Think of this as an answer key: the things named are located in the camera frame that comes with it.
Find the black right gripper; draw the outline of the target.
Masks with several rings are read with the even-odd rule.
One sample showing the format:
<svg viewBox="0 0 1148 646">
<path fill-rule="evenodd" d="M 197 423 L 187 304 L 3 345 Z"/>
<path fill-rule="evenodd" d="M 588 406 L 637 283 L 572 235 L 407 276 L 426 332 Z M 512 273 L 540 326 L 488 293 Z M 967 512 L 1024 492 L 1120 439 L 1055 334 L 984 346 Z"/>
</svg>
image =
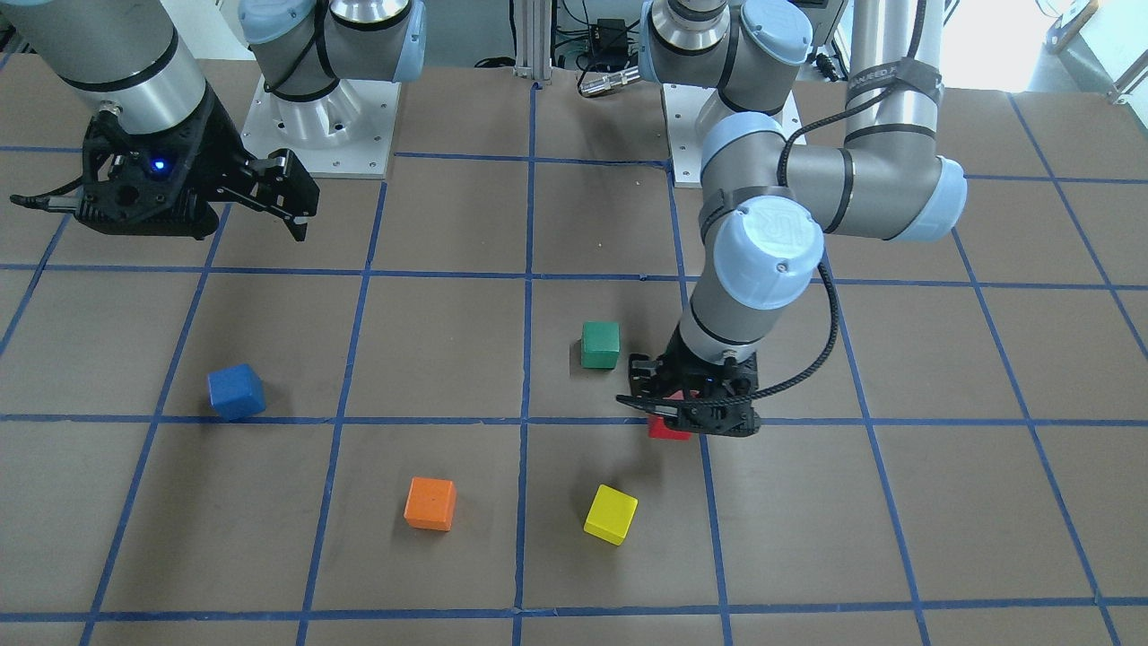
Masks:
<svg viewBox="0 0 1148 646">
<path fill-rule="evenodd" d="M 318 213 L 320 188 L 292 150 L 253 158 L 222 100 L 208 87 L 188 118 L 156 134 L 130 135 L 107 109 L 83 137 L 82 197 L 75 218 L 107 236 L 210 236 L 212 201 L 284 221 L 297 242 Z"/>
</svg>

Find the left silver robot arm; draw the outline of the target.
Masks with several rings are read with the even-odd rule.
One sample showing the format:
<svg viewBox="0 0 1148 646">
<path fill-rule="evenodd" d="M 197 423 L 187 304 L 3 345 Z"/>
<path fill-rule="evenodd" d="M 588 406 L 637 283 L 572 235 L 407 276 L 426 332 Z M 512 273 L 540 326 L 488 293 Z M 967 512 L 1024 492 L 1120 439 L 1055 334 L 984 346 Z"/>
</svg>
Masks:
<svg viewBox="0 0 1148 646">
<path fill-rule="evenodd" d="M 804 383 L 836 347 L 825 239 L 934 241 L 954 228 L 968 182 L 936 151 L 943 28 L 943 1 L 858 1 L 841 111 L 788 135 L 779 111 L 814 36 L 798 5 L 644 3 L 639 76 L 709 87 L 723 115 L 701 137 L 700 279 L 664 352 L 629 357 L 620 404 L 674 431 L 752 436 L 754 402 Z M 761 386 L 759 349 L 813 278 L 829 303 L 825 345 L 796 376 Z"/>
</svg>

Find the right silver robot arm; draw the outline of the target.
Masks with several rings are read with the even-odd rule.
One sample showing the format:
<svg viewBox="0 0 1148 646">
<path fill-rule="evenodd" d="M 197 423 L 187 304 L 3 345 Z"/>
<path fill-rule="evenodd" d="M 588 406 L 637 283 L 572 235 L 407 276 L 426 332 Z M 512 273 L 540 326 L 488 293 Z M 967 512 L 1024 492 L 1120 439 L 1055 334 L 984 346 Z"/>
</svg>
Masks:
<svg viewBox="0 0 1148 646">
<path fill-rule="evenodd" d="M 3 15 L 90 106 L 82 176 L 14 205 L 65 213 L 106 236 L 205 239 L 214 202 L 284 221 L 296 241 L 320 189 L 302 148 L 365 127 L 352 81 L 414 81 L 422 1 L 242 1 L 240 25 L 284 146 L 247 151 L 222 99 L 160 1 L 3 1 Z"/>
</svg>

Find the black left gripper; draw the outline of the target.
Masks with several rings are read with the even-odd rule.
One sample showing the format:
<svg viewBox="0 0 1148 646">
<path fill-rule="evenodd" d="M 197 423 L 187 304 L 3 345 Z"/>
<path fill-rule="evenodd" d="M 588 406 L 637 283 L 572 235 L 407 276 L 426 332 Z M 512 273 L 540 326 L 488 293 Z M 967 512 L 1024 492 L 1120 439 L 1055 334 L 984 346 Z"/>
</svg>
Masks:
<svg viewBox="0 0 1148 646">
<path fill-rule="evenodd" d="M 745 438 L 761 429 L 761 417 L 750 395 L 758 381 L 757 355 L 720 365 L 687 351 L 656 359 L 629 355 L 629 394 L 616 400 L 627 407 L 669 418 L 672 428 L 701 436 Z"/>
</svg>

